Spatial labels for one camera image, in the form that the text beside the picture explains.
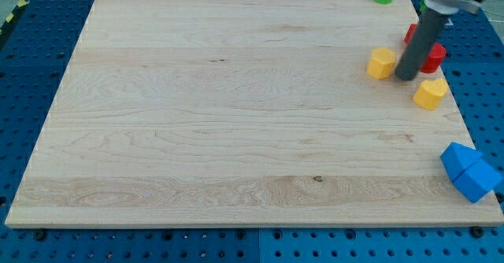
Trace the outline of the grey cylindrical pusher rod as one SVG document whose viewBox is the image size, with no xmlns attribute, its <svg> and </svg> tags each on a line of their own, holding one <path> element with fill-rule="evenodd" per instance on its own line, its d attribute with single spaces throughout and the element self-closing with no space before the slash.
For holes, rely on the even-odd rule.
<svg viewBox="0 0 504 263">
<path fill-rule="evenodd" d="M 424 9 L 395 69 L 400 80 L 411 81 L 417 76 L 449 16 L 429 7 Z"/>
</svg>

